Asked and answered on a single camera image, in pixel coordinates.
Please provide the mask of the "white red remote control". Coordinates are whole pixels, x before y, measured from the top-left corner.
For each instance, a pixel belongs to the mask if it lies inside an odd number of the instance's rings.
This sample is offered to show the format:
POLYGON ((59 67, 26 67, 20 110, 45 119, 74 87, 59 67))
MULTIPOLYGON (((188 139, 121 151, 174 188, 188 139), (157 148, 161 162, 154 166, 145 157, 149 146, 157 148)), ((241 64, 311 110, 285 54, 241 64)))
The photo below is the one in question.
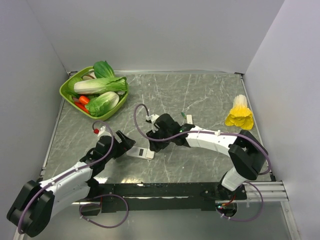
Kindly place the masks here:
POLYGON ((152 160, 155 156, 155 152, 151 151, 149 148, 133 146, 126 152, 126 155, 143 160, 152 160))

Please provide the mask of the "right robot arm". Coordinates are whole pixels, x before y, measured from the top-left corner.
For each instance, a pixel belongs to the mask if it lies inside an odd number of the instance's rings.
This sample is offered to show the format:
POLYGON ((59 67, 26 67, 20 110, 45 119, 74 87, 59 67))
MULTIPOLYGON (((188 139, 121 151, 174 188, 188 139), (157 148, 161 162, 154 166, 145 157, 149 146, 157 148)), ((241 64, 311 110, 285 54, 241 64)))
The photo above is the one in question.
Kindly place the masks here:
POLYGON ((247 130, 240 133, 223 133, 201 128, 194 124, 179 125, 164 113, 146 116, 151 130, 146 133, 150 150, 159 152, 170 143, 188 148, 201 148, 230 157, 233 167, 220 181, 218 193, 230 199, 245 181, 255 181, 266 161, 268 152, 247 130))

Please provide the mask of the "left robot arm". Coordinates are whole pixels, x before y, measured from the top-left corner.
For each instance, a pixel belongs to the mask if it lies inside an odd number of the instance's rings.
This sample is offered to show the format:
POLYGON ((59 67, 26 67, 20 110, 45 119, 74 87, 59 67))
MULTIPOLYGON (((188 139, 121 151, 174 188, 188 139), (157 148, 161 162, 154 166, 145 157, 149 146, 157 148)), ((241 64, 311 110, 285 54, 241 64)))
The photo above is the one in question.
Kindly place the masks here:
POLYGON ((70 204, 86 199, 95 200, 100 184, 95 179, 111 159, 121 157, 136 141, 121 131, 102 135, 74 166, 50 179, 28 181, 20 190, 6 218, 17 226, 19 234, 35 237, 48 225, 50 219, 70 204))

